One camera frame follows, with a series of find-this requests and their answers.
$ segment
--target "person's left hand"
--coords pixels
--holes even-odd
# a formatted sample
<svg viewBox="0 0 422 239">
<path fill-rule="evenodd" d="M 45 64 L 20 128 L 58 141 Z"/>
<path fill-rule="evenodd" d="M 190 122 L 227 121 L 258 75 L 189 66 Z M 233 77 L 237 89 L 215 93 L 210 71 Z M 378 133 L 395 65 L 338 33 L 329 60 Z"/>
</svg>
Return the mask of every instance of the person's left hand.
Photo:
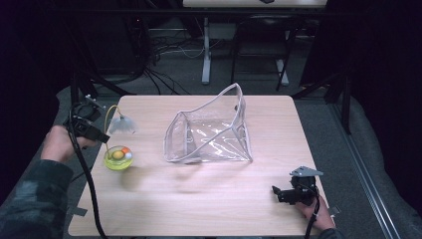
<svg viewBox="0 0 422 239">
<path fill-rule="evenodd" d="M 80 147 L 94 146 L 97 143 L 85 137 L 78 137 Z M 54 125 L 44 140 L 41 159 L 50 159 L 57 162 L 66 162 L 74 154 L 74 147 L 69 138 L 68 131 L 61 125 Z"/>
</svg>

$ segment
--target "toy egg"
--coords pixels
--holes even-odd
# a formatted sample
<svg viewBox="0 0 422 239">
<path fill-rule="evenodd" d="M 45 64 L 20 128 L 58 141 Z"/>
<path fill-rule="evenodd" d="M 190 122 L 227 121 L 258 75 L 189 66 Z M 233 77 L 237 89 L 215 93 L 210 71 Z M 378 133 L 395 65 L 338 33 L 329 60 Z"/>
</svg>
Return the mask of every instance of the toy egg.
<svg viewBox="0 0 422 239">
<path fill-rule="evenodd" d="M 133 161 L 133 153 L 126 146 L 114 146 L 105 153 L 105 166 L 111 170 L 127 169 Z"/>
</svg>

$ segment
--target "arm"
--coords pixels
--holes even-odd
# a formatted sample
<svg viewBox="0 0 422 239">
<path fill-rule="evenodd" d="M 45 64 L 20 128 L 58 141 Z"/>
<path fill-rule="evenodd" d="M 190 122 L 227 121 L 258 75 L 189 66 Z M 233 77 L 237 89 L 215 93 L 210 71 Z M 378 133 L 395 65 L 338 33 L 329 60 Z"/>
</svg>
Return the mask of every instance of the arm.
<svg viewBox="0 0 422 239">
<path fill-rule="evenodd" d="M 300 202 L 296 203 L 295 206 L 304 214 L 307 220 L 310 220 L 314 213 L 316 203 L 317 200 L 315 199 L 311 206 L 306 206 Z M 332 221 L 328 208 L 326 207 L 325 200 L 323 200 L 321 196 L 319 197 L 319 212 L 316 217 L 316 222 L 314 222 L 314 227 L 321 231 L 318 239 L 345 238 L 344 235 L 335 228 L 334 222 Z"/>
<path fill-rule="evenodd" d="M 82 137 L 78 143 L 80 146 L 95 144 Z M 53 126 L 44 141 L 41 160 L 35 162 L 0 213 L 1 238 L 63 236 L 67 190 L 73 176 L 63 162 L 73 154 L 68 132 L 62 126 Z"/>
</svg>

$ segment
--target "white desk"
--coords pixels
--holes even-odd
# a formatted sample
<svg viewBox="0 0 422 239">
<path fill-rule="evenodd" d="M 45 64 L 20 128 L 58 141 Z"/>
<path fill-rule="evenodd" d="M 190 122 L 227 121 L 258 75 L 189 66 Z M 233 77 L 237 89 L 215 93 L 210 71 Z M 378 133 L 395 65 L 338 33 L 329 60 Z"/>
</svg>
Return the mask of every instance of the white desk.
<svg viewBox="0 0 422 239">
<path fill-rule="evenodd" d="M 178 111 L 211 96 L 129 96 L 119 108 L 136 121 L 134 134 L 113 134 L 134 162 L 125 171 L 106 168 L 103 145 L 92 170 L 100 216 L 109 236 L 287 236 L 304 235 L 308 222 L 272 185 L 292 189 L 290 171 L 315 168 L 294 102 L 283 96 L 245 96 L 246 123 L 254 161 L 179 165 L 163 156 L 165 131 Z M 324 196 L 319 178 L 317 186 Z M 98 235 L 91 196 L 85 188 L 69 233 Z"/>
<path fill-rule="evenodd" d="M 265 4 L 259 0 L 183 0 L 183 6 L 188 8 L 315 8 L 321 9 L 327 0 L 275 0 Z M 202 70 L 202 84 L 210 83 L 211 52 L 209 50 L 209 23 L 208 18 L 204 21 L 204 66 Z M 283 68 L 280 61 L 277 62 L 279 71 Z M 287 86 L 289 81 L 285 75 L 282 84 Z"/>
</svg>

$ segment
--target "gray carpet floor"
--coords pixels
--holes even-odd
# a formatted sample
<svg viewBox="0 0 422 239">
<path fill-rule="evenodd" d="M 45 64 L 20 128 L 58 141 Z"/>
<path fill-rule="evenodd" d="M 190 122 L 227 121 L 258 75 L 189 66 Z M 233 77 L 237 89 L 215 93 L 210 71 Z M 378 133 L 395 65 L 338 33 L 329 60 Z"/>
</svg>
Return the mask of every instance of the gray carpet floor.
<svg viewBox="0 0 422 239">
<path fill-rule="evenodd" d="M 239 79 L 237 82 L 242 87 L 244 94 L 291 96 L 300 91 L 302 89 L 299 86 L 300 78 L 311 46 L 312 41 L 309 39 L 296 41 L 292 60 L 287 69 L 290 80 L 288 87 L 283 87 L 276 92 L 277 81 L 240 81 L 244 79 L 240 76 L 237 78 Z M 169 86 L 172 86 L 172 81 L 180 84 L 184 90 L 178 85 L 174 87 L 174 90 L 182 95 L 217 95 L 230 84 L 229 49 L 230 42 L 218 42 L 212 49 L 211 82 L 206 86 L 201 83 L 203 54 L 191 58 L 198 55 L 200 53 L 198 51 L 181 52 L 180 49 L 174 49 L 171 50 L 174 51 L 173 53 L 168 53 L 169 50 L 160 56 L 160 60 L 155 66 L 150 64 L 148 68 L 171 77 L 171 80 L 162 78 L 162 81 Z M 119 77 L 113 76 L 107 77 L 107 79 L 118 83 Z M 160 80 L 155 80 L 163 95 L 173 94 Z M 158 94 L 155 84 L 146 75 L 142 75 L 134 81 L 118 84 L 118 86 L 138 95 Z M 115 93 L 101 85 L 96 85 L 96 88 L 100 93 L 98 101 L 103 105 L 109 107 L 118 102 L 118 95 Z M 352 154 L 344 140 L 342 128 L 337 123 L 338 117 L 333 113 L 337 107 L 327 105 L 321 99 L 324 91 L 325 89 L 320 89 L 306 99 L 296 100 L 295 104 L 316 166 L 318 170 L 324 172 L 324 176 L 320 180 L 327 200 L 330 205 L 336 205 L 341 210 L 341 213 L 335 217 L 335 223 L 346 238 L 385 238 L 373 207 L 358 179 L 352 163 Z M 61 101 L 61 109 L 56 123 L 62 123 L 70 107 L 70 89 L 61 91 L 58 98 Z M 103 119 L 96 122 L 99 128 L 102 128 L 103 123 Z M 398 234 L 401 238 L 422 238 L 422 221 L 418 214 L 397 194 L 393 183 L 386 175 L 376 136 L 363 109 L 355 100 L 351 103 L 350 128 L 351 138 L 385 202 Z M 98 145 L 85 150 L 88 165 L 95 163 L 99 148 Z M 71 160 L 69 166 L 74 170 L 75 176 L 82 173 L 77 160 Z M 84 176 L 75 178 L 69 190 L 70 208 L 78 205 L 85 185 Z M 68 215 L 66 226 L 69 226 L 71 219 L 72 215 Z M 65 238 L 72 238 L 72 236 L 66 233 Z"/>
</svg>

